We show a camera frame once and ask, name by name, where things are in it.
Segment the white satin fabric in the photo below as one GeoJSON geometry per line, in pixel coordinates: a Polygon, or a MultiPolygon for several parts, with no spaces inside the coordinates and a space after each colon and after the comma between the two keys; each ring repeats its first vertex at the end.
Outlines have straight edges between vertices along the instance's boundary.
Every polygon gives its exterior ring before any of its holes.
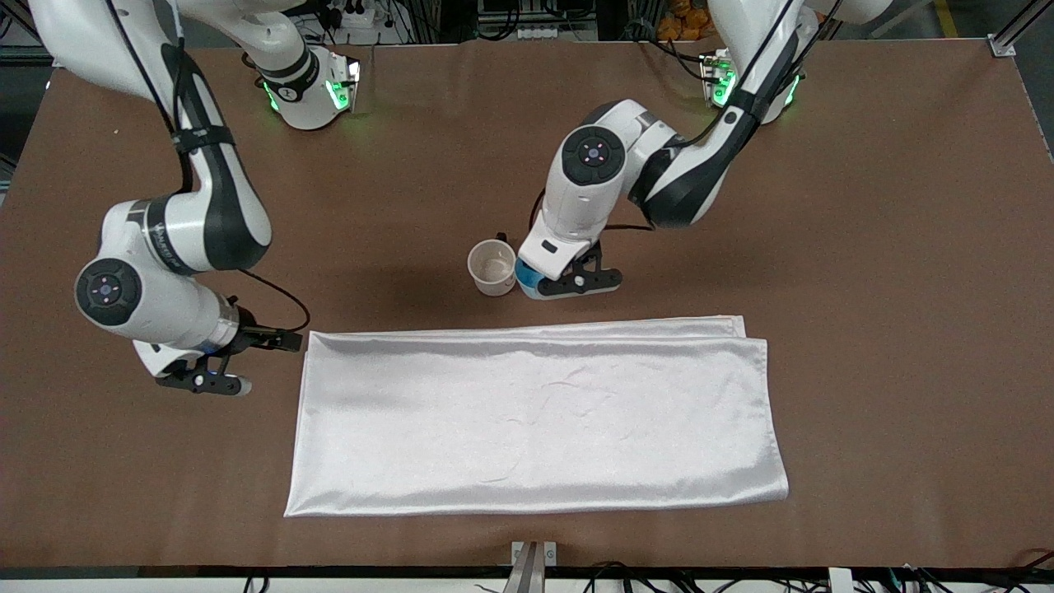
{"type": "Polygon", "coordinates": [[[312,333],[286,516],[782,500],[741,318],[312,333]]]}

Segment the orange object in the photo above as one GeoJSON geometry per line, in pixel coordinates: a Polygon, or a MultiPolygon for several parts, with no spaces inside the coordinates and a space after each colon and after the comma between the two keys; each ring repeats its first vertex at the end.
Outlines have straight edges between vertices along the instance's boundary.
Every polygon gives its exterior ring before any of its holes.
{"type": "Polygon", "coordinates": [[[669,0],[669,9],[677,18],[684,18],[691,12],[691,0],[669,0]]]}
{"type": "Polygon", "coordinates": [[[674,17],[664,17],[659,21],[656,34],[660,41],[676,41],[681,37],[681,21],[674,17]]]}
{"type": "Polygon", "coordinates": [[[702,32],[710,24],[710,14],[705,8],[692,8],[684,17],[684,25],[702,32]]]}

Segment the power strip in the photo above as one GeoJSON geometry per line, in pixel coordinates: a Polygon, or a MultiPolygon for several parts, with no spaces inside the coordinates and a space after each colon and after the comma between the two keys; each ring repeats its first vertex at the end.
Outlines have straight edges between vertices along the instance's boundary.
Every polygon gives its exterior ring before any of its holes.
{"type": "Polygon", "coordinates": [[[557,39],[560,29],[555,26],[529,25],[516,29],[516,39],[557,39]]]}
{"type": "Polygon", "coordinates": [[[374,8],[367,8],[362,15],[355,13],[349,13],[344,15],[344,26],[355,27],[355,28],[370,28],[373,26],[373,20],[376,17],[377,11],[374,8]]]}

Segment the green indicator light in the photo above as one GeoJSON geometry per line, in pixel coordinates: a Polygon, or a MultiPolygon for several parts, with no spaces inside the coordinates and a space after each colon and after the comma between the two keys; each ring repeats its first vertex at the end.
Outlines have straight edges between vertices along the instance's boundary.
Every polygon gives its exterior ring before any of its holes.
{"type": "Polygon", "coordinates": [[[348,92],[337,82],[326,81],[326,90],[330,92],[330,97],[333,98],[333,106],[336,108],[345,108],[348,106],[348,92]]]}
{"type": "Polygon", "coordinates": [[[718,106],[724,106],[728,102],[728,91],[736,84],[736,73],[728,71],[721,81],[714,85],[714,102],[718,106]]]}
{"type": "Polygon", "coordinates": [[[801,75],[794,77],[794,82],[790,83],[790,92],[787,93],[787,98],[785,101],[783,101],[783,106],[787,106],[788,104],[794,102],[794,92],[796,88],[798,88],[799,82],[801,82],[801,75]]]}
{"type": "Polygon", "coordinates": [[[274,100],[274,95],[271,94],[271,87],[267,85],[267,82],[264,83],[264,90],[267,91],[267,96],[271,99],[271,108],[278,111],[278,101],[274,100]]]}

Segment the black joint cap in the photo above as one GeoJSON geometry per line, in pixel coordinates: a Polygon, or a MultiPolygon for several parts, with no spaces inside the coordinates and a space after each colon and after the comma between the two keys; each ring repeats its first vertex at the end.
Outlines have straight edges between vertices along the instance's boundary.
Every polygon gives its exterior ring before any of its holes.
{"type": "Polygon", "coordinates": [[[142,294],[135,268],[108,257],[92,261],[77,278],[77,307],[100,325],[122,325],[132,318],[142,294]]]}

